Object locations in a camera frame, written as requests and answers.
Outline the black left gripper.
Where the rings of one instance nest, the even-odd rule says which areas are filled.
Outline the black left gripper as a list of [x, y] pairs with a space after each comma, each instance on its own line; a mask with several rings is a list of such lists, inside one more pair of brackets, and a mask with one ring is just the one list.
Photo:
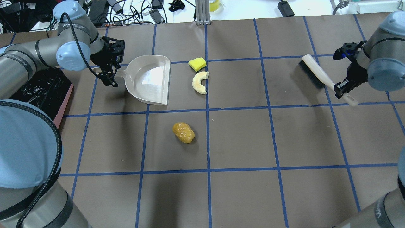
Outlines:
[[118, 87], [115, 80], [120, 63], [123, 62], [125, 41], [102, 36], [91, 44], [92, 54], [90, 60], [95, 67], [97, 78], [103, 81], [105, 86]]

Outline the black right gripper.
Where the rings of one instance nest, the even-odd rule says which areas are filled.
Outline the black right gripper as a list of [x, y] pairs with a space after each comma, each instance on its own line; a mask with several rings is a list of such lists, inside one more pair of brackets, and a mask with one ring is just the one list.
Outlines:
[[359, 65], [357, 55], [363, 50], [367, 41], [359, 43], [344, 43], [341, 48], [335, 50], [333, 59], [338, 61], [347, 58], [351, 63], [347, 68], [347, 77], [334, 85], [335, 97], [340, 99], [362, 83], [368, 82], [366, 69]]

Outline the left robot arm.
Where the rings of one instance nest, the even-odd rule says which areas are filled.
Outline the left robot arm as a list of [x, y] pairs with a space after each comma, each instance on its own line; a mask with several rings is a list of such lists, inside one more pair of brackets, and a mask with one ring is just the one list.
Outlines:
[[52, 118], [11, 96], [38, 71], [82, 71], [90, 62], [104, 85], [116, 87], [125, 43], [101, 37], [75, 0], [58, 3], [53, 15], [57, 36], [1, 48], [1, 224], [7, 228], [91, 227], [58, 183], [64, 150]]

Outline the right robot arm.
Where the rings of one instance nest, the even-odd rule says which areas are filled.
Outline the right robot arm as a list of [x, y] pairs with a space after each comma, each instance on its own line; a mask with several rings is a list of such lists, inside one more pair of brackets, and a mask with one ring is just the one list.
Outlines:
[[[345, 43], [335, 50], [333, 59], [347, 58], [350, 65], [346, 78], [333, 86], [335, 96], [342, 98], [353, 89], [367, 84], [370, 89], [387, 95], [404, 89], [404, 11], [389, 13], [369, 39]], [[404, 227], [404, 149], [397, 160], [396, 188], [350, 217], [338, 228]]]

